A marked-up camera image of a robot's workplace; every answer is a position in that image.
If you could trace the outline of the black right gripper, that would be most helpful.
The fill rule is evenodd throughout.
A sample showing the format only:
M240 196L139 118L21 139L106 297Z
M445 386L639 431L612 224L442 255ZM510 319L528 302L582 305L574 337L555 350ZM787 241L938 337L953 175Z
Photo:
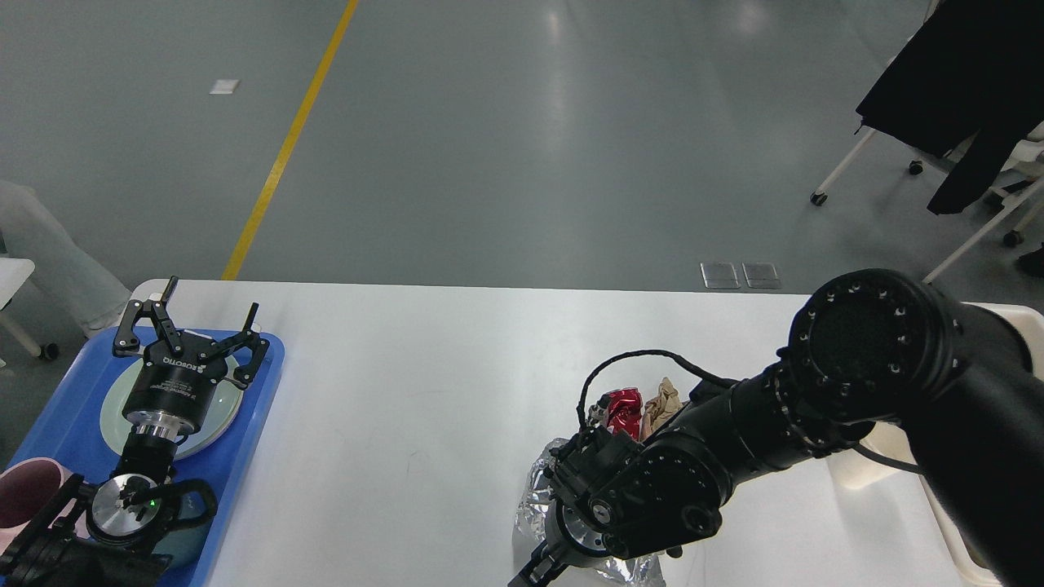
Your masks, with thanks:
M553 501L547 512L545 542L533 547L507 586L549 586L569 566L593 568L612 557L601 532L589 527L571 508Z

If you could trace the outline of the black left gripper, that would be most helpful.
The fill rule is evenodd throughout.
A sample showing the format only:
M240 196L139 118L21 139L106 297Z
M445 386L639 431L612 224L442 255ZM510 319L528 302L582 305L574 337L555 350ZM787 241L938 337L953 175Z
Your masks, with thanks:
M247 389L268 353L269 341L254 330L258 303L251 303L242 330L226 339L217 342L195 332L179 334L167 310L177 283L179 277L169 278L157 300L130 298L117 324L111 351L116 357L137 353L141 342L134 334L134 327L141 320L149 320L157 341L145 347L141 371L121 415L134 425L143 425L155 417L168 417L176 420L177 435L196 435L205 423L219 380L228 374L224 358L243 348L250 349L250 361L235 367L230 379L234 386Z

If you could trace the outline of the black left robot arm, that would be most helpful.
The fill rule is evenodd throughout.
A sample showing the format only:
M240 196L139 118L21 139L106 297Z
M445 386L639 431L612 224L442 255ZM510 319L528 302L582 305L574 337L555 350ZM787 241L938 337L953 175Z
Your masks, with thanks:
M250 305L237 331L180 328L179 280L84 346L15 454L56 490L2 539L4 586L201 586L275 398L285 349Z

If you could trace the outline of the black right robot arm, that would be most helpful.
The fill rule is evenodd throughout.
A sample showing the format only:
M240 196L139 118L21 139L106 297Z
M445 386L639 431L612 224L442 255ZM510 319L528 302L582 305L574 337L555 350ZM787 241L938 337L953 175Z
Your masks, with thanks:
M579 402L577 435L543 472L545 539L512 585L710 538L738 484L859 450L878 422L902 428L917 471L1000 583L1042 583L1042 382L1003 316L902 272L854 271L806 301L756 377L672 360L699 386L643 441Z

